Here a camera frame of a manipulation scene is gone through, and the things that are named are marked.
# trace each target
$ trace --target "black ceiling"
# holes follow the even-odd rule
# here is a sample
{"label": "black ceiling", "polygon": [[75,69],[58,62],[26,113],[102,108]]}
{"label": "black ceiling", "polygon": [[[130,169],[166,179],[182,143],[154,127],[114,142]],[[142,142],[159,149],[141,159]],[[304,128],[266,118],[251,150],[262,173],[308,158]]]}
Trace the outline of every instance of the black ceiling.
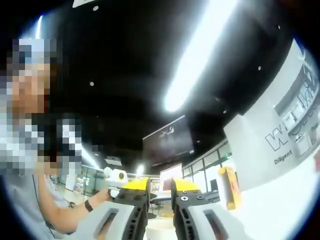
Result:
{"label": "black ceiling", "polygon": [[[141,159],[142,138],[182,115],[195,153],[178,161],[205,153],[224,139],[223,126],[267,88],[292,41],[273,1],[239,0],[188,101],[168,113],[164,95],[206,2],[97,0],[42,11],[42,37],[62,46],[54,110],[73,113],[83,141],[98,146],[94,149],[102,156],[120,157],[129,171]],[[24,29],[36,20],[29,18]]]}

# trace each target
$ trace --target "wristwatch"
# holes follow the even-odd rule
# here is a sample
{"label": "wristwatch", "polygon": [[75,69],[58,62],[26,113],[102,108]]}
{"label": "wristwatch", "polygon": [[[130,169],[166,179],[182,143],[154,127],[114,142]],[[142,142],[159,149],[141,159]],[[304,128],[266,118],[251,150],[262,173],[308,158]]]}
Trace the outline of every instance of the wristwatch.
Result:
{"label": "wristwatch", "polygon": [[89,203],[89,200],[86,200],[86,201],[84,202],[84,206],[85,206],[85,208],[88,210],[89,213],[93,210],[92,206],[91,206],[90,203]]}

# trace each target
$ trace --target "fluorescent light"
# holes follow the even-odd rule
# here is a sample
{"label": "fluorescent light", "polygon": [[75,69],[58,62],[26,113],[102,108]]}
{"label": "fluorescent light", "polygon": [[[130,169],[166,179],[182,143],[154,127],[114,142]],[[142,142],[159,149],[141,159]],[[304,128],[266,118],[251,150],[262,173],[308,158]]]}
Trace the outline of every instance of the fluorescent light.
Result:
{"label": "fluorescent light", "polygon": [[100,167],[97,165],[96,161],[90,156],[90,154],[84,149],[83,146],[81,146],[81,156],[87,160],[94,168],[100,169]]}
{"label": "fluorescent light", "polygon": [[35,39],[40,39],[42,17],[43,17],[42,15],[39,17],[38,23],[36,25]]}
{"label": "fluorescent light", "polygon": [[145,167],[143,165],[139,165],[136,169],[136,174],[138,176],[141,176],[144,173],[144,171],[145,171]]}
{"label": "fluorescent light", "polygon": [[74,145],[74,150],[78,151],[81,150],[81,156],[89,162],[94,168],[100,169],[100,167],[97,165],[95,159],[91,157],[91,155],[84,149],[83,145],[80,143],[80,141],[76,141],[76,133],[73,130],[73,127],[71,127],[68,124],[62,125],[62,138],[69,139],[69,144]]}
{"label": "fluorescent light", "polygon": [[237,0],[210,0],[165,97],[167,111],[178,110],[186,101],[236,4]]}

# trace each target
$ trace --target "man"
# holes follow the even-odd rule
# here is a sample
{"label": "man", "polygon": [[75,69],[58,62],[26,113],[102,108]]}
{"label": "man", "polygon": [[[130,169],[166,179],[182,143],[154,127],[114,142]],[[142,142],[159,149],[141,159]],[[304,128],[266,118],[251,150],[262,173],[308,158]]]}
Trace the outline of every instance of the man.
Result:
{"label": "man", "polygon": [[46,57],[44,40],[21,39],[13,45],[6,94],[2,89],[0,99],[0,170],[12,206],[28,230],[36,239],[54,239],[47,222],[60,233],[74,232],[90,210],[109,200],[108,189],[74,208],[55,203],[45,175],[58,174],[61,161],[50,162],[39,151],[44,136],[31,121],[32,115],[46,112],[55,66]]}

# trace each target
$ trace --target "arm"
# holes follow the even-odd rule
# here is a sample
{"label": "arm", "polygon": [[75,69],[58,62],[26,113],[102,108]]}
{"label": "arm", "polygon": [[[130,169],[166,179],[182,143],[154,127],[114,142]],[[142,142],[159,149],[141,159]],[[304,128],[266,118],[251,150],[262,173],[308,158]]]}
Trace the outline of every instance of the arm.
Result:
{"label": "arm", "polygon": [[[40,210],[50,224],[60,233],[70,233],[76,231],[79,221],[84,219],[88,215],[88,210],[85,204],[76,205],[74,208],[58,207],[52,194],[46,187],[45,176],[39,175],[38,187],[39,187],[39,206]],[[98,192],[96,195],[88,199],[93,209],[99,204],[109,199],[108,189]]]}

